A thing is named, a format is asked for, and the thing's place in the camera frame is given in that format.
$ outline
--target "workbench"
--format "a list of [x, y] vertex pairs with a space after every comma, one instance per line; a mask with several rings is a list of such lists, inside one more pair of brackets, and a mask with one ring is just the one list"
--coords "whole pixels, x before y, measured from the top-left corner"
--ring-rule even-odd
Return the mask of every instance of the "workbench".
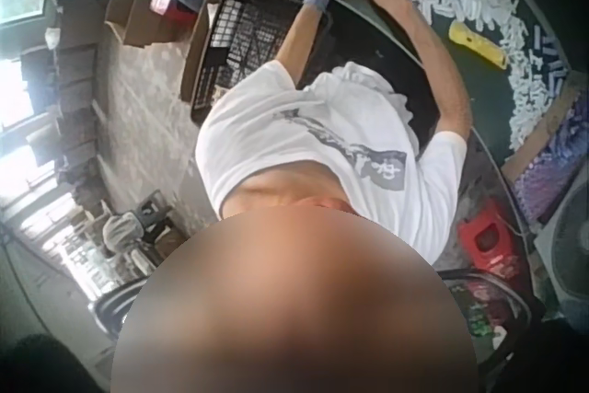
[[[370, 0], [332, 0], [349, 8], [359, 17], [369, 22], [375, 29], [393, 41], [419, 67], [421, 62], [402, 28], [392, 19], [382, 14]], [[518, 15], [533, 30], [540, 24], [547, 32], [549, 26], [541, 23], [543, 17], [537, 17], [538, 9], [532, 0], [520, 0]], [[513, 91], [508, 81], [507, 71], [498, 69], [464, 47], [448, 39], [448, 30], [452, 19], [434, 15], [433, 29], [442, 39], [452, 55], [465, 81], [474, 116], [474, 130], [480, 140], [487, 146], [497, 165], [501, 166], [513, 152], [509, 148], [511, 129], [509, 120], [514, 111]], [[498, 31], [486, 30], [483, 35], [493, 41], [499, 41]]]

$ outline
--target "yellow box cutter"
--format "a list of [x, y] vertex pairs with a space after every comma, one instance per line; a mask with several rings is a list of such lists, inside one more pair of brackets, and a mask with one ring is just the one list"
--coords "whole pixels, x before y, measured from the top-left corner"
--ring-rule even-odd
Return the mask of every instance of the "yellow box cutter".
[[452, 22], [449, 33], [450, 40], [483, 56], [501, 69], [507, 68], [507, 53], [489, 39], [485, 39], [457, 20]]

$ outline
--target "forearm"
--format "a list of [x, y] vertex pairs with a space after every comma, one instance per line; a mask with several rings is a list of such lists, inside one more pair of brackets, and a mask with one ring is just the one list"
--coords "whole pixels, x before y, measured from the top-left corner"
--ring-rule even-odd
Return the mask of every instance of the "forearm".
[[467, 140], [472, 126], [470, 99], [448, 50], [411, 3], [407, 4], [403, 14], [397, 13], [394, 19], [405, 29], [422, 60], [433, 98], [440, 110], [437, 132], [453, 131]]
[[321, 16], [321, 11], [316, 7], [303, 5], [276, 55], [276, 60], [284, 66], [295, 85], [298, 85], [305, 71]]

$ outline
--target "black crate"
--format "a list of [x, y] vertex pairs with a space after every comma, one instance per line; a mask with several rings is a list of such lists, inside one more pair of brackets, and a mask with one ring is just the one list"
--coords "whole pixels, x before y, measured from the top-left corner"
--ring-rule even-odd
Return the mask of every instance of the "black crate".
[[[195, 82], [193, 121], [200, 124], [208, 114], [215, 87], [234, 87], [276, 56], [301, 5], [299, 0], [221, 0]], [[302, 85], [321, 71], [326, 54], [318, 49], [330, 26], [324, 14]]]

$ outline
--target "person's right arm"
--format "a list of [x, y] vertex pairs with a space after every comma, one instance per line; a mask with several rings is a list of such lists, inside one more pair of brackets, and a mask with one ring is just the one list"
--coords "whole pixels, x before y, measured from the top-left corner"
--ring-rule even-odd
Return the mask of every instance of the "person's right arm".
[[436, 131], [457, 133], [467, 141], [472, 126], [470, 100], [448, 50], [411, 0], [374, 1], [405, 29], [422, 60], [440, 110]]

